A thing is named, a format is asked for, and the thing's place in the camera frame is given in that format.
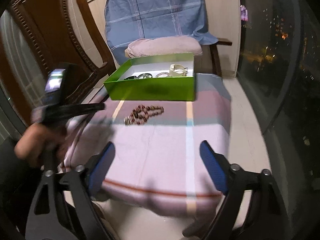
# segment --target device screen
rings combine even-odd
[[[60,88],[64,71],[65,69],[55,69],[50,73],[45,86],[45,92],[54,92]]]

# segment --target jewelry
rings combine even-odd
[[[137,79],[137,77],[136,76],[131,76],[131,77],[125,78],[124,80],[131,80],[131,79]]]
[[[161,72],[161,73],[157,74],[156,77],[159,77],[159,76],[162,76],[162,75],[167,75],[166,77],[170,77],[171,76],[170,73],[168,73],[168,72]]]
[[[137,77],[138,79],[152,78],[152,75],[149,73],[143,73]]]
[[[178,73],[175,70],[182,70],[182,73]],[[172,77],[185,77],[187,75],[188,68],[185,68],[184,66],[180,64],[172,64],[170,66],[169,73]]]
[[[164,108],[162,106],[144,106],[138,105],[132,110],[132,113],[123,119],[125,125],[144,124],[148,121],[149,117],[162,114]]]

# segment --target metal bolt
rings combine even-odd
[[[44,175],[45,175],[46,177],[50,177],[50,176],[53,175],[53,171],[52,171],[52,170],[48,170],[48,171],[45,172]]]
[[[271,175],[271,171],[269,171],[268,169],[264,169],[262,170],[262,173],[266,176],[270,176]]]
[[[84,166],[83,165],[76,166],[76,172],[81,172],[81,171],[84,171]]]
[[[233,171],[239,171],[240,170],[240,166],[236,163],[234,164],[231,164],[230,168],[233,170]]]

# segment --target blue sheet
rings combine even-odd
[[[117,62],[137,39],[191,36],[201,45],[218,39],[208,32],[204,0],[107,0],[106,37]]]

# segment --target brown bead bracelet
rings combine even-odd
[[[125,125],[132,125],[136,123],[137,125],[144,124],[152,116],[162,114],[164,108],[162,106],[144,106],[138,105],[132,110],[132,113],[123,119]]]

